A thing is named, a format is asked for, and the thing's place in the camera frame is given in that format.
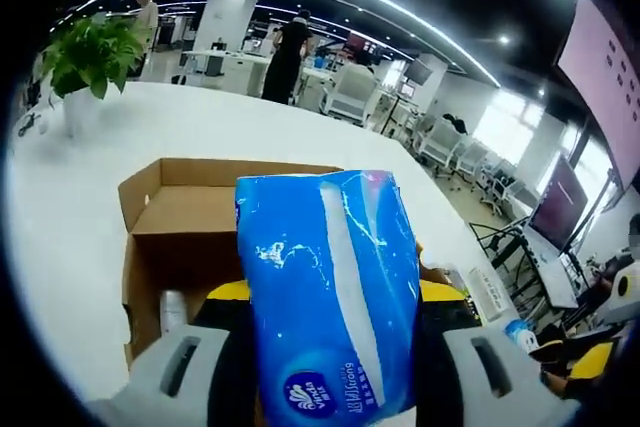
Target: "white office chair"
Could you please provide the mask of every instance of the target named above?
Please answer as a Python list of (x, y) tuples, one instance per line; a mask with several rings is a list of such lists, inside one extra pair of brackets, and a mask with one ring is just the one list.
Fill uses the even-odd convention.
[(438, 119), (433, 125), (433, 129), (428, 132), (423, 140), (415, 145), (418, 158), (427, 157), (436, 162), (436, 177), (451, 178), (452, 173), (439, 174), (439, 168), (445, 170), (449, 168), (451, 159), (456, 151), (463, 145), (463, 136), (458, 133), (450, 122)]
[(493, 215), (503, 216), (502, 208), (510, 197), (515, 197), (524, 188), (524, 182), (510, 175), (496, 176), (492, 179), (489, 188), (480, 202), (488, 204), (493, 210)]
[(346, 64), (338, 72), (333, 90), (323, 87), (324, 96), (320, 103), (320, 111), (325, 115), (363, 126), (368, 101), (376, 86), (375, 77), (366, 68)]
[(412, 149), (414, 153), (417, 152), (418, 147), (424, 141), (427, 133), (431, 128), (435, 125), (438, 118), (435, 115), (431, 115), (428, 113), (423, 113), (418, 115), (414, 125), (413, 131), (411, 133), (411, 137), (409, 137), (409, 145), (410, 150)]
[(462, 180), (467, 181), (465, 175), (471, 177), (471, 192), (476, 188), (476, 178), (480, 175), (484, 159), (488, 153), (489, 149), (487, 147), (480, 142), (473, 141), (456, 160), (453, 170), (460, 174)]

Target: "white desk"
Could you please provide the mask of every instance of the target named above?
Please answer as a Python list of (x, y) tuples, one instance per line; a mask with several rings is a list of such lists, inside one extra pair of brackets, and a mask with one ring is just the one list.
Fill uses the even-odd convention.
[[(185, 55), (193, 56), (193, 57), (220, 57), (227, 61), (237, 61), (238, 63), (250, 63), (252, 64), (251, 73), (249, 75), (248, 86), (246, 90), (246, 94), (250, 97), (260, 97), (261, 94), (261, 86), (262, 80), (264, 79), (265, 73), (267, 71), (267, 66), (271, 63), (271, 58), (262, 57), (258, 55), (249, 55), (242, 52), (226, 52), (224, 50), (188, 50), (183, 52)], [(314, 69), (312, 67), (303, 67), (301, 72), (301, 76), (303, 77), (301, 82), (301, 87), (299, 89), (298, 95), (302, 95), (304, 89), (307, 86), (308, 79), (313, 77), (315, 79), (320, 80), (321, 82), (326, 82), (331, 79), (333, 72), (328, 70), (320, 70)], [(228, 75), (234, 75), (236, 72), (233, 70), (227, 72)]]
[[(99, 128), (70, 141), (62, 109), (7, 158), (14, 278), (33, 327), (82, 398), (127, 381), (121, 277), (126, 231), (117, 186), (159, 157), (248, 159), (386, 169), (433, 262), (498, 276), (445, 196), (395, 141), (247, 96), (137, 82), (109, 89)], [(498, 326), (516, 318), (513, 306)]]

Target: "pink screen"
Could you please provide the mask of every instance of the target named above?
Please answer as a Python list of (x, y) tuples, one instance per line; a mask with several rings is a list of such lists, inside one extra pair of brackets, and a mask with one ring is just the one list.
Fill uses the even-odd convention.
[(600, 124), (626, 189), (640, 168), (640, 85), (620, 41), (591, 0), (578, 0), (558, 65)]

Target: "small bottle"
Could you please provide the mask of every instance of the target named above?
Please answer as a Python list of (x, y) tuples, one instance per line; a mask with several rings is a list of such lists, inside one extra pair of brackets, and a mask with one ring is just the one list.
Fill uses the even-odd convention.
[(177, 290), (165, 290), (162, 292), (160, 297), (160, 329), (162, 335), (187, 323), (187, 304), (182, 292)]

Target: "white flower pot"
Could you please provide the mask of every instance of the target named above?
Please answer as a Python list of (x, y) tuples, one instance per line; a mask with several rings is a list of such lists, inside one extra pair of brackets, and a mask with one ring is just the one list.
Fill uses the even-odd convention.
[(94, 117), (96, 104), (99, 100), (94, 97), (89, 87), (65, 95), (63, 99), (64, 129), (69, 137), (78, 137), (86, 127), (89, 117)]

